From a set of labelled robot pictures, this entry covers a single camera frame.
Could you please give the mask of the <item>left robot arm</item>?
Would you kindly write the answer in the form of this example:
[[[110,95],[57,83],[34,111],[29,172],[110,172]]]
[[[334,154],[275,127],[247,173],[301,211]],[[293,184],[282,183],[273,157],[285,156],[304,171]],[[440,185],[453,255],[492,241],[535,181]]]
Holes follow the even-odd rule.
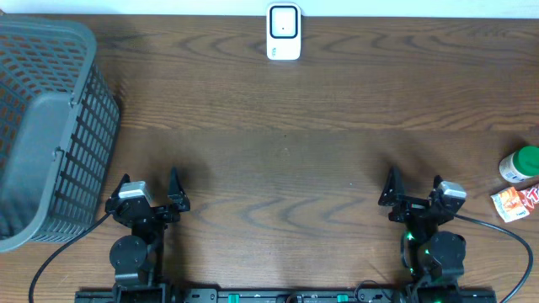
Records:
[[[178,171],[171,169],[167,205],[153,206],[144,181],[124,175],[105,204],[114,220],[131,230],[110,249],[115,302],[175,302],[177,290],[163,276],[164,232],[190,210]]]

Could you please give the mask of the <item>orange white tissue packet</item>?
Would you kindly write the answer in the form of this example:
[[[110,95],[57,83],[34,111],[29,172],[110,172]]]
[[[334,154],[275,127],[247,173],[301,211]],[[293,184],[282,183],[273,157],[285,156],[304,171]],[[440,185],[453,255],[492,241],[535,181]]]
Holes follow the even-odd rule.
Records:
[[[497,194],[493,194],[491,199],[494,203],[494,208],[505,223],[522,219],[530,214],[514,187],[509,187]]]

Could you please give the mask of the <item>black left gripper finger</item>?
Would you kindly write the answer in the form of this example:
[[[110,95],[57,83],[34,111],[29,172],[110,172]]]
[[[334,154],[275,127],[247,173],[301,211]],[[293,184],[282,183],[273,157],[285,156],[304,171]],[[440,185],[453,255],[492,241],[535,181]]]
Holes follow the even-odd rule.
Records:
[[[170,172],[168,198],[178,212],[190,211],[190,200],[180,183],[178,171],[175,167]]]
[[[113,191],[113,193],[110,195],[109,198],[110,199],[118,199],[121,187],[123,186],[124,183],[129,183],[130,181],[131,181],[130,176],[127,173],[125,173],[123,175],[123,177],[121,178],[119,184],[117,185],[117,187],[115,188],[115,190]]]

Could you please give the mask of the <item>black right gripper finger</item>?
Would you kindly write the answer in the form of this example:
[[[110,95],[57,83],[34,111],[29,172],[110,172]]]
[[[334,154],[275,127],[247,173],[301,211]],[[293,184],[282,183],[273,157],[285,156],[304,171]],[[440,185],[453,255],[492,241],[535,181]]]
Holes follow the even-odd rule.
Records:
[[[436,175],[433,181],[433,188],[429,194],[429,200],[442,200],[443,190],[440,189],[440,185],[443,182],[443,178],[440,175]]]
[[[380,206],[395,206],[400,203],[404,193],[400,170],[397,167],[391,167],[378,204]]]

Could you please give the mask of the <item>red snack packet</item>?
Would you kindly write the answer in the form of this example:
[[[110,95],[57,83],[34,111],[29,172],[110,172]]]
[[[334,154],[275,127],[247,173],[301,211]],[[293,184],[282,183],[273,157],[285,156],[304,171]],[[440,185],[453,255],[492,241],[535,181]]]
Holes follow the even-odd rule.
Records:
[[[521,203],[529,210],[533,211],[539,203],[538,185],[532,185],[527,189],[522,189],[518,192]]]

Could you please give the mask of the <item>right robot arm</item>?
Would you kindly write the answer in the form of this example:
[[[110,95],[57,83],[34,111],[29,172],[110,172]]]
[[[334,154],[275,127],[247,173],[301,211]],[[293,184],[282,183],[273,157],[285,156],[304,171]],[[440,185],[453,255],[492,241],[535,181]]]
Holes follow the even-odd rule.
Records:
[[[466,201],[464,188],[436,176],[426,199],[405,193],[401,173],[391,167],[378,204],[388,219],[403,223],[401,261],[412,282],[393,292],[392,302],[461,302],[457,280],[464,274],[466,240],[439,226],[452,221]]]

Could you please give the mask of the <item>green lid jar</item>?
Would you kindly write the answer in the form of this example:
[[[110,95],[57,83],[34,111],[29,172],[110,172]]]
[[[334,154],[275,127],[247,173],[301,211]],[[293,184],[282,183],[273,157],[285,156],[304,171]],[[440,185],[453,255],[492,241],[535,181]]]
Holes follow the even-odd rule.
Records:
[[[525,146],[500,161],[499,173],[510,183],[523,182],[538,175],[538,160],[538,147]]]

